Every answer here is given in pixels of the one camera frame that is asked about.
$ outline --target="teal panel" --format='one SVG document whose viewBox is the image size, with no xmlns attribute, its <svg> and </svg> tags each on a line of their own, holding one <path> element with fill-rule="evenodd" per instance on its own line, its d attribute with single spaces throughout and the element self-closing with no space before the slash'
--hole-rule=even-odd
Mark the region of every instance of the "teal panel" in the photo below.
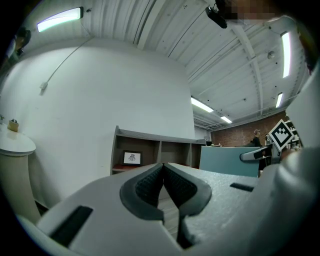
<svg viewBox="0 0 320 256">
<path fill-rule="evenodd" d="M 202 146 L 199 169 L 220 174 L 257 177 L 259 161 L 240 160 L 240 154 L 256 149 L 258 147 Z"/>
</svg>

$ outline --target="fluorescent light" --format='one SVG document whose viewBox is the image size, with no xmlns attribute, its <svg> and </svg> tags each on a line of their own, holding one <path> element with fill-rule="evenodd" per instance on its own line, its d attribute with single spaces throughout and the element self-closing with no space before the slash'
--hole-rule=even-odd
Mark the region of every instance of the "fluorescent light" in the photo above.
<svg viewBox="0 0 320 256">
<path fill-rule="evenodd" d="M 228 124 L 231 124 L 232 121 L 230 121 L 228 118 L 226 118 L 225 116 L 221 116 L 221 119 L 223 119 L 224 121 L 226 121 Z"/>
<path fill-rule="evenodd" d="M 275 108 L 278 108 L 280 106 L 283 95 L 284 94 L 282 92 L 278 94 L 278 100 L 276 101 Z"/>
<path fill-rule="evenodd" d="M 84 16 L 83 7 L 77 7 L 71 10 L 66 10 L 56 15 L 53 15 L 45 19 L 44 21 L 41 21 L 40 23 L 38 23 L 37 24 L 38 31 L 42 32 L 60 23 L 81 19 L 83 16 Z"/>
<path fill-rule="evenodd" d="M 198 101 L 198 100 L 196 100 L 195 98 L 192 98 L 192 97 L 191 97 L 191 103 L 193 105 L 196 105 L 197 107 L 209 112 L 209 113 L 214 111 L 212 108 L 208 107 L 207 105 L 201 103 L 200 101 Z"/>
<path fill-rule="evenodd" d="M 282 44 L 283 44 L 283 78 L 289 76 L 290 71 L 290 61 L 291 61 L 291 49 L 290 49 L 290 37 L 289 33 L 285 33 L 282 35 Z"/>
</svg>

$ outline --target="framed picture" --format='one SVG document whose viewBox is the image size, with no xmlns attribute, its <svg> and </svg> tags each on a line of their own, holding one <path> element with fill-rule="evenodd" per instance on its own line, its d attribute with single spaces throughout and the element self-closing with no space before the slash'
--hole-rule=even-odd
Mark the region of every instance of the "framed picture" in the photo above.
<svg viewBox="0 0 320 256">
<path fill-rule="evenodd" d="M 141 166 L 142 165 L 142 152 L 124 150 L 122 164 L 124 166 Z"/>
</svg>

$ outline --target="white table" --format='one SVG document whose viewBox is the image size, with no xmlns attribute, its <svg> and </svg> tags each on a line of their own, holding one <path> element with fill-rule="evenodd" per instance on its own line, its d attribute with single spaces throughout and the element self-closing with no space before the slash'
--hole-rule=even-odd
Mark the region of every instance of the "white table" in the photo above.
<svg viewBox="0 0 320 256">
<path fill-rule="evenodd" d="M 40 219 L 28 170 L 28 155 L 35 150 L 35 143 L 26 135 L 9 130 L 6 124 L 0 124 L 1 187 L 14 213 L 33 223 Z"/>
</svg>

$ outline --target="white wall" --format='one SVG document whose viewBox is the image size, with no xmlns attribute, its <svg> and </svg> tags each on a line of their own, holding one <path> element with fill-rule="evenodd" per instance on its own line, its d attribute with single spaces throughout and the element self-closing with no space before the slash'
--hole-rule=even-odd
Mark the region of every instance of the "white wall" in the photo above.
<svg viewBox="0 0 320 256">
<path fill-rule="evenodd" d="M 110 175 L 116 125 L 194 138 L 184 67 L 119 41 L 92 39 L 46 46 L 19 62 L 4 81 L 0 113 L 20 123 L 36 144 L 29 157 L 36 200 L 52 207 L 82 186 Z"/>
<path fill-rule="evenodd" d="M 204 139 L 206 136 L 209 137 L 210 141 L 211 141 L 211 132 L 205 130 L 205 129 L 201 129 L 197 126 L 194 127 L 194 137 L 197 140 L 201 140 Z"/>
</svg>

